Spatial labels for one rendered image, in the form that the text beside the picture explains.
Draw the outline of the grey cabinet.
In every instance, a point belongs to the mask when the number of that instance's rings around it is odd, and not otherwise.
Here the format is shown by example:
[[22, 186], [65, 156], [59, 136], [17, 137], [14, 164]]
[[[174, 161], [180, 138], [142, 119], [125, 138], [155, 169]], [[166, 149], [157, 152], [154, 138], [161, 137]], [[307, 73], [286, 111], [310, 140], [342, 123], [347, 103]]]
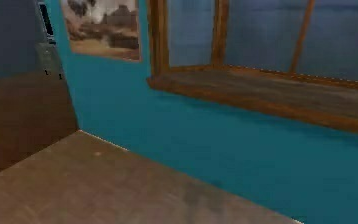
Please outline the grey cabinet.
[[57, 52], [53, 28], [48, 14], [45, 0], [34, 0], [38, 18], [41, 21], [43, 40], [36, 45], [36, 51], [46, 75], [55, 73], [60, 80], [63, 79], [64, 71], [62, 62]]

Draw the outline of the brown wooden frame window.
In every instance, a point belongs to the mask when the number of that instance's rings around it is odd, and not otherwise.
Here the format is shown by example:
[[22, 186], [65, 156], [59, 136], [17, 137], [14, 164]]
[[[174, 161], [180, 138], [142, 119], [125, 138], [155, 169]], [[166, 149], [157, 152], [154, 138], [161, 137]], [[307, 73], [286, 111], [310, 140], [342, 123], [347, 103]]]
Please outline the brown wooden frame window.
[[358, 134], [358, 0], [147, 0], [148, 85]]

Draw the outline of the brown landscape wall picture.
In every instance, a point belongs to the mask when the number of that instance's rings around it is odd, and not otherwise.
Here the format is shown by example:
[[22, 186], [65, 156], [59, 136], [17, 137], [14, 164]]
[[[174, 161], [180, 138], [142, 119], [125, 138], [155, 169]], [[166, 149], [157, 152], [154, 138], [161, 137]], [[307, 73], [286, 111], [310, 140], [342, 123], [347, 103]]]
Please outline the brown landscape wall picture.
[[139, 0], [60, 0], [73, 53], [141, 60]]

